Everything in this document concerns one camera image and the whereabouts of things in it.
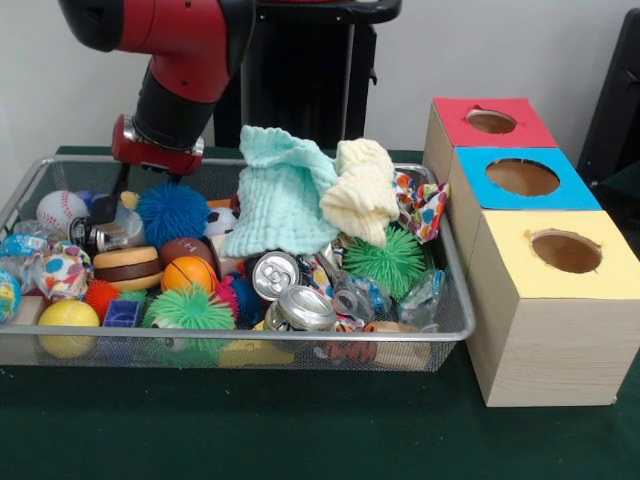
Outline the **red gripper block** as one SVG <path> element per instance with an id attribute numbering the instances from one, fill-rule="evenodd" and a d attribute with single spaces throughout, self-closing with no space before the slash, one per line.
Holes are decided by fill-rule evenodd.
<path id="1" fill-rule="evenodd" d="M 118 116 L 112 133 L 112 155 L 121 162 L 113 187 L 113 197 L 119 199 L 128 188 L 131 166 L 146 166 L 167 171 L 172 182 L 180 184 L 184 175 L 193 174 L 201 165 L 204 139 L 199 137 L 187 150 L 171 150 L 144 139 L 135 129 L 131 116 Z"/>

